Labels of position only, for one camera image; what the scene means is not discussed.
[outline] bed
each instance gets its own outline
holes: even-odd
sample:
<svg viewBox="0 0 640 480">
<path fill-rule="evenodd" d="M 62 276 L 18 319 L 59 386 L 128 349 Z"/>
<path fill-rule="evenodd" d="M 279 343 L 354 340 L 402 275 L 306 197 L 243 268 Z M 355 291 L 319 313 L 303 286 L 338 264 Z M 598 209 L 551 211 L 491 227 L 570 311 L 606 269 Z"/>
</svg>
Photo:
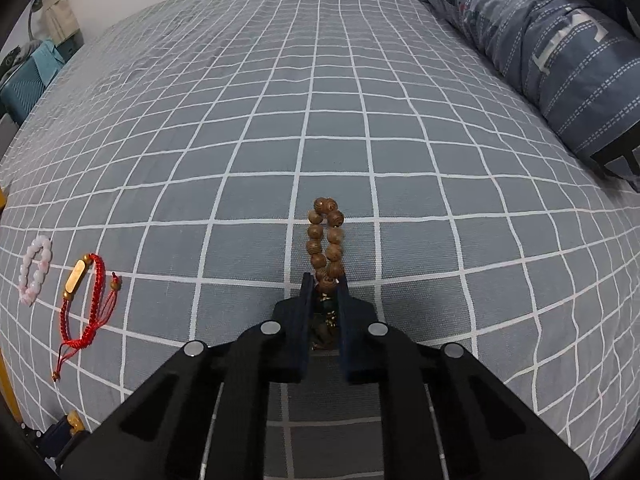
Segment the bed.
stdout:
<svg viewBox="0 0 640 480">
<path fill-rule="evenodd" d="M 306 212 L 347 220 L 352 294 L 458 341 L 595 476 L 638 421 L 640 196 L 578 161 L 417 0 L 169 0 L 82 48 L 0 164 L 0 348 L 25 421 L 98 424 L 185 341 L 230 341 L 310 270 Z M 27 245 L 51 238 L 33 307 Z M 116 311 L 52 383 L 60 291 L 94 251 Z M 91 283 L 72 304 L 87 322 Z M 382 478 L 377 391 L 333 352 L 272 385 L 268 478 Z"/>
</svg>

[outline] teal chair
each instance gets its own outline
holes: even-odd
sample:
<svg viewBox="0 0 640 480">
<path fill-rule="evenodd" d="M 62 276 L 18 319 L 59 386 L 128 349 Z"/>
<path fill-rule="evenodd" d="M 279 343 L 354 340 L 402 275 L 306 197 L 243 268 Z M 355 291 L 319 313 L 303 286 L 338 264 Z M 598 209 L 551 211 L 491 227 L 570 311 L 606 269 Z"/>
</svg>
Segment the teal chair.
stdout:
<svg viewBox="0 0 640 480">
<path fill-rule="evenodd" d="M 14 123 L 21 126 L 31 109 L 44 93 L 44 83 L 40 78 L 36 62 L 29 57 L 20 68 L 9 76 L 0 89 L 0 102 Z"/>
</svg>

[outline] brown bead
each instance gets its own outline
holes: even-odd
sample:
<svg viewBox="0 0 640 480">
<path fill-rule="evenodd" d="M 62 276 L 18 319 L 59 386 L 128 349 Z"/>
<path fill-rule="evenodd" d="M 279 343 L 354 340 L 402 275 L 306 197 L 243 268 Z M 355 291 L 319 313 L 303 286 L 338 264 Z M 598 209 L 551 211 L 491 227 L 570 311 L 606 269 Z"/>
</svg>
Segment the brown bead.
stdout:
<svg viewBox="0 0 640 480">
<path fill-rule="evenodd" d="M 318 283 L 320 283 L 325 278 L 326 278 L 326 268 L 320 267 L 319 269 L 316 269 L 316 280 L 318 280 Z"/>
<path fill-rule="evenodd" d="M 344 215 L 340 211 L 331 211 L 326 216 L 326 222 L 331 227 L 340 227 L 344 222 Z"/>
<path fill-rule="evenodd" d="M 329 266 L 326 268 L 326 275 L 329 278 L 340 278 L 344 276 L 344 265 L 342 262 L 330 262 Z"/>
<path fill-rule="evenodd" d="M 326 258 L 324 257 L 324 254 L 312 254 L 311 265 L 314 269 L 322 269 L 323 267 L 326 267 Z"/>
<path fill-rule="evenodd" d="M 306 242 L 306 252 L 309 254 L 318 254 L 322 252 L 322 244 L 320 240 L 308 240 Z"/>
<path fill-rule="evenodd" d="M 322 205 L 322 212 L 327 215 L 331 211 L 338 210 L 338 203 L 333 198 L 324 199 L 324 204 Z"/>
<path fill-rule="evenodd" d="M 322 212 L 324 211 L 324 201 L 326 199 L 324 197 L 318 197 L 314 200 L 314 209 L 316 210 L 316 213 L 318 214 L 322 214 Z"/>
<path fill-rule="evenodd" d="M 335 290 L 335 280 L 327 277 L 318 283 L 318 291 L 322 294 L 331 294 Z"/>
<path fill-rule="evenodd" d="M 321 225 L 311 224 L 306 229 L 306 234 L 309 235 L 309 238 L 312 240 L 322 240 L 322 234 L 324 234 L 324 229 L 322 229 Z"/>
<path fill-rule="evenodd" d="M 324 253 L 330 262 L 339 262 L 342 258 L 342 247 L 337 244 L 329 244 Z"/>
<path fill-rule="evenodd" d="M 316 213 L 316 211 L 314 209 L 312 209 L 311 211 L 309 211 L 309 215 L 308 215 L 309 221 L 312 224 L 319 224 L 322 223 L 323 217 L 320 213 Z"/>
<path fill-rule="evenodd" d="M 329 227 L 326 232 L 326 239 L 330 244 L 338 244 L 342 242 L 344 233 L 339 227 Z"/>
</svg>

